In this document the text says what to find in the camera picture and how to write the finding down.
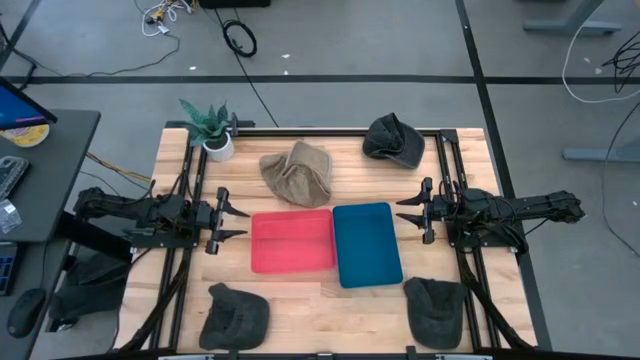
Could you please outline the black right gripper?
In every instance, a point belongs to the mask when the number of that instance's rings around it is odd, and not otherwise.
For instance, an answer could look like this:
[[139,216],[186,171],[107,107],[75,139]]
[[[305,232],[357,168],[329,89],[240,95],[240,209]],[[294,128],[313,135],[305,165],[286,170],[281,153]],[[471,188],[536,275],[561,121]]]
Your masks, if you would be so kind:
[[396,216],[410,222],[418,228],[424,228],[423,243],[431,244],[435,241],[433,229],[434,221],[444,221],[453,210],[453,195],[450,189],[450,180],[446,177],[437,186],[436,195],[432,194],[433,179],[425,177],[421,183],[422,193],[409,198],[397,201],[397,205],[418,206],[423,204],[423,215],[406,213],[396,213]]

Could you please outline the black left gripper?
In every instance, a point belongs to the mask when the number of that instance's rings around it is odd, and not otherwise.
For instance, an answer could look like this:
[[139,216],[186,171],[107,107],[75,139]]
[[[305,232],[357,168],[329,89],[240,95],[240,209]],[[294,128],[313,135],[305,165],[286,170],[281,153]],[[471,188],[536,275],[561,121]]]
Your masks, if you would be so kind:
[[215,206],[211,206],[207,201],[199,201],[195,217],[196,227],[210,230],[211,235],[205,245],[205,252],[209,255],[216,255],[219,247],[227,239],[235,236],[247,234],[245,230],[224,230],[222,229],[224,212],[238,217],[249,217],[249,214],[235,209],[229,202],[229,191],[225,187],[217,189]]

